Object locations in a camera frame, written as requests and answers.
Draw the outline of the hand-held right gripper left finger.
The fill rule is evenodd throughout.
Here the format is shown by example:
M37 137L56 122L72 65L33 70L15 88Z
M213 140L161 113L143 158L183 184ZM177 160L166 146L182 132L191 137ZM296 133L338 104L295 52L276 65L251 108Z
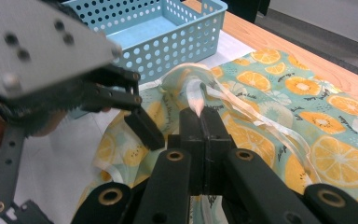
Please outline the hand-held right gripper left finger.
M189 107L179 113L179 134L168 136L168 149L182 149L191 156L190 193L193 196L203 192L204 137L200 118Z

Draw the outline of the white drawstring ribbon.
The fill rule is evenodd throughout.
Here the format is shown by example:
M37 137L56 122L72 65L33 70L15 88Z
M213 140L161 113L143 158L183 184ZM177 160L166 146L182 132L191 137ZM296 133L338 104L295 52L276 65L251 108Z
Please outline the white drawstring ribbon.
M160 80L161 88L171 93L182 107L188 107L197 117L207 108L219 104L217 112L228 133L238 147L257 153L268 166L278 159L278 148L269 135L286 147L300 173L306 176L305 184L319 183L321 177L310 159L310 146L294 130L267 118L252 105L234 95L227 82L221 82L206 66L185 63L174 67Z

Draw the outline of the blue perforated plastic basket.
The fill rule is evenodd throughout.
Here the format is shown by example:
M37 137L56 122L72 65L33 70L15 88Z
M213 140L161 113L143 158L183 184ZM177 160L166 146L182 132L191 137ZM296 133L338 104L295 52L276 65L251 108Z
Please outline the blue perforated plastic basket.
M95 32L118 43L114 63L155 80L181 63L196 63L217 52L227 4L222 0L68 0Z

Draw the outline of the orange slice print fabric bag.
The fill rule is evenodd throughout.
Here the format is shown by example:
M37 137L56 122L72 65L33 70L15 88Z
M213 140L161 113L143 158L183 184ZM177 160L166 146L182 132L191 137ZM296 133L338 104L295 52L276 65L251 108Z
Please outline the orange slice print fabric bag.
M315 76L294 56L263 49L210 69L235 96L299 133L321 177L305 184L290 152L272 135L278 159L268 166L234 138L224 160L222 194L190 193L191 156L168 149L187 108L160 78L140 88L148 116L165 139L146 148L119 113L108 125L90 185L71 224L358 224L358 102Z

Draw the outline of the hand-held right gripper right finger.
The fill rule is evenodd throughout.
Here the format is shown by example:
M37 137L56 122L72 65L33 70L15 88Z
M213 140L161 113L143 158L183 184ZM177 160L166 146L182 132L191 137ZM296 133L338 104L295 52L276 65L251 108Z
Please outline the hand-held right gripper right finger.
M210 107L203 109L203 132L204 192L222 194L226 181L224 160L232 147L232 139L219 113Z

